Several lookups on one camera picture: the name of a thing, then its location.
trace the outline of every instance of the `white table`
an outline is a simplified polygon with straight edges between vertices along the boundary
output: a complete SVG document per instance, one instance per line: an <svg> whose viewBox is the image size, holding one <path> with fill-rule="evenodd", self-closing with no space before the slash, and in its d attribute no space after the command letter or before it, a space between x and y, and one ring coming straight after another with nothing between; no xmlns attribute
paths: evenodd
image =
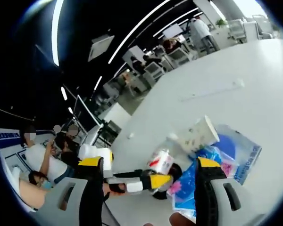
<svg viewBox="0 0 283 226"><path fill-rule="evenodd" d="M191 90L210 89L240 78L245 87L181 102ZM283 41L260 40L212 53L164 75L112 145L114 170L144 168L170 132L203 115L227 124L263 149L244 186L259 211L269 212L283 196ZM169 225L171 204L140 196L109 198L122 226Z"/></svg>

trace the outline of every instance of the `ceiling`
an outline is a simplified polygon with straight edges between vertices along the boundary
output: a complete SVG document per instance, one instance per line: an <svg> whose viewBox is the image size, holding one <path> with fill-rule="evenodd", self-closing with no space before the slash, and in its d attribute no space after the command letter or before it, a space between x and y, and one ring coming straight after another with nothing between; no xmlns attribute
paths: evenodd
<svg viewBox="0 0 283 226"><path fill-rule="evenodd" d="M74 106L74 100L68 95L68 100L64 101L60 90L62 84L74 95L89 98L98 78L103 76L96 90L100 92L100 87L124 63L121 57L128 47L155 46L159 35L153 38L153 34L196 8L192 0L169 1L136 29L108 64L128 33L163 0L64 0L58 21L57 67L51 50L52 15L56 1L42 1L46 4L32 13L27 12L32 1L12 1L7 12L8 20L0 26L0 109L35 118L38 127L44 129L71 117L67 108ZM198 12L196 10L178 22ZM91 40L104 34L115 35L108 50L87 62ZM0 127L18 128L25 121L0 112Z"/></svg>

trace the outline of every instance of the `cable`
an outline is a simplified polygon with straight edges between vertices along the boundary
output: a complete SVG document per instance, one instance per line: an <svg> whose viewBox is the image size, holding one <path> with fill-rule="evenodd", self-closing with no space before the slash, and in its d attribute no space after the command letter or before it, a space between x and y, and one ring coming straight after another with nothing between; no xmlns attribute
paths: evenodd
<svg viewBox="0 0 283 226"><path fill-rule="evenodd" d="M13 114L13 113L4 111L4 110L2 110L2 109L0 109L0 111L4 112L4 113L6 113L6 114L13 115L13 116L18 117L18 118L21 118L21 119L26 119L26 120L29 120L29 121L34 121L33 119L28 119L28 118L25 118L25 117L22 117L22 116L19 116L19 115L16 115L16 114Z"/></svg>

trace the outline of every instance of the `desk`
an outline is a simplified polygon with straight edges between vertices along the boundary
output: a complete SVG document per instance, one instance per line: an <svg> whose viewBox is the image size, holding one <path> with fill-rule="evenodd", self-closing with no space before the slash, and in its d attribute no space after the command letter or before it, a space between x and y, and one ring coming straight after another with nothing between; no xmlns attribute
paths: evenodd
<svg viewBox="0 0 283 226"><path fill-rule="evenodd" d="M179 101L191 90L208 89L208 81L222 84L237 78L244 88ZM170 132L205 114L262 146L244 186L253 195L254 207L271 211L283 196L283 40L236 45L165 74L113 143L114 170L143 169ZM109 198L107 204L122 226L169 225L172 213L171 203L146 193Z"/></svg>

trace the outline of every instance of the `white lab coat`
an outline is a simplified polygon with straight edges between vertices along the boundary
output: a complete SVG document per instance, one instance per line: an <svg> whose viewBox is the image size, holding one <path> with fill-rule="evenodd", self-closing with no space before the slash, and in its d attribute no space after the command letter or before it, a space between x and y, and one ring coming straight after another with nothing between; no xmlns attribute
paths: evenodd
<svg viewBox="0 0 283 226"><path fill-rule="evenodd" d="M193 29L193 27L196 29L201 39L211 35L209 27L202 20L196 20L195 22L192 21L191 28Z"/></svg>

